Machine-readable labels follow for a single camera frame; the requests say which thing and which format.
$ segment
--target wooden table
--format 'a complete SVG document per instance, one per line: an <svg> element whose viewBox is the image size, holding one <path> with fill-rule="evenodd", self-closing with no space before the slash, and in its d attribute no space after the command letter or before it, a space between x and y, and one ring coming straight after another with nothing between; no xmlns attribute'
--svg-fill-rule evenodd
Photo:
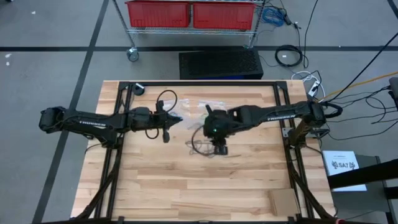
<svg viewBox="0 0 398 224"><path fill-rule="evenodd" d="M306 100L301 81L286 82L291 103ZM103 83L96 113L113 113L118 85L118 81ZM142 96L134 98L132 108L146 106L154 111L156 98L165 89L174 90L180 100L189 100L193 121L205 111L199 106L203 100L223 102L227 109L240 105L275 106L274 92L268 86L148 86ZM174 98L170 94L162 99ZM126 134L113 219L287 220L271 214L267 194L272 189L290 187L279 122L263 123L231 136L227 139L229 155L211 159L190 154L186 144L194 131L188 129L190 122L171 127L167 144L162 142L161 134L155 140L146 138L143 131ZM307 143L319 148L315 139L308 139ZM105 149L99 146L86 153L71 217L82 212L98 190L104 155ZM309 189L333 215L335 208L321 155L303 148L302 157ZM298 197L305 217L301 191ZM107 200L105 196L103 216Z"/></svg>

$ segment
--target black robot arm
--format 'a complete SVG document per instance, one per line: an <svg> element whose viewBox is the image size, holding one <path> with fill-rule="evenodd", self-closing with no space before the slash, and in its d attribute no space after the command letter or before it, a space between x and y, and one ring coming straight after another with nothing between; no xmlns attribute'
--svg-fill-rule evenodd
<svg viewBox="0 0 398 224"><path fill-rule="evenodd" d="M182 119L168 114L163 105L162 100L158 101L154 113L149 108L138 107L127 113L112 115L68 110L60 106L47 108L41 112L39 128L46 133L67 130L82 134L89 139L98 139L103 147L111 148L117 147L120 143L117 140L118 134L161 128L163 142L167 143L170 140L167 131Z"/></svg>
<svg viewBox="0 0 398 224"><path fill-rule="evenodd" d="M324 114L322 106L331 106L337 109L333 114ZM343 109L331 103L316 103L301 101L292 105L260 108L258 106L239 106L228 111L211 110L206 105L208 116L203 126L203 134L211 139L215 146L214 154L227 155L225 138L241 131L247 131L259 126L263 122L278 121L290 118L301 118L302 122L295 133L289 135L291 144L296 145L303 139L311 128L320 128L326 123L326 118L339 116Z"/></svg>

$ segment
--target shelf caster wheel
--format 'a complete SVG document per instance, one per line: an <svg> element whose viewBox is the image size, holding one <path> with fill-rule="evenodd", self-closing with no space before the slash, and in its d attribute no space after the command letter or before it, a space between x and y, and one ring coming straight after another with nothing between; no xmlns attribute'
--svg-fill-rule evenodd
<svg viewBox="0 0 398 224"><path fill-rule="evenodd" d="M126 53L130 62L136 62L139 59L138 50L135 47L130 48Z"/></svg>

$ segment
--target power strip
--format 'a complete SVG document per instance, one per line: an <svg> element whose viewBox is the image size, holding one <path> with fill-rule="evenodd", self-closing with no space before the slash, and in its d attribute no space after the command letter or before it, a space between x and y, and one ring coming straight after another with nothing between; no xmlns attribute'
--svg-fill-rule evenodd
<svg viewBox="0 0 398 224"><path fill-rule="evenodd" d="M319 84L321 84L320 81L315 81L315 83L313 83L313 85L312 85L310 91L308 92L308 94L309 94L310 96L313 97L313 96L315 95L315 93L317 92L317 89L318 89Z"/></svg>

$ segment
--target red plastic crate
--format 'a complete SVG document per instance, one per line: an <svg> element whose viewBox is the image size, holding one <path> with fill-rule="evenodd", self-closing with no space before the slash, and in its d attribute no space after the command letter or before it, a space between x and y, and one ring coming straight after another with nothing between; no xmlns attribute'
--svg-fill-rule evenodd
<svg viewBox="0 0 398 224"><path fill-rule="evenodd" d="M132 27L188 27L189 4L187 2L129 1Z"/></svg>
<svg viewBox="0 0 398 224"><path fill-rule="evenodd" d="M193 3L194 28L251 29L255 4L242 2Z"/></svg>

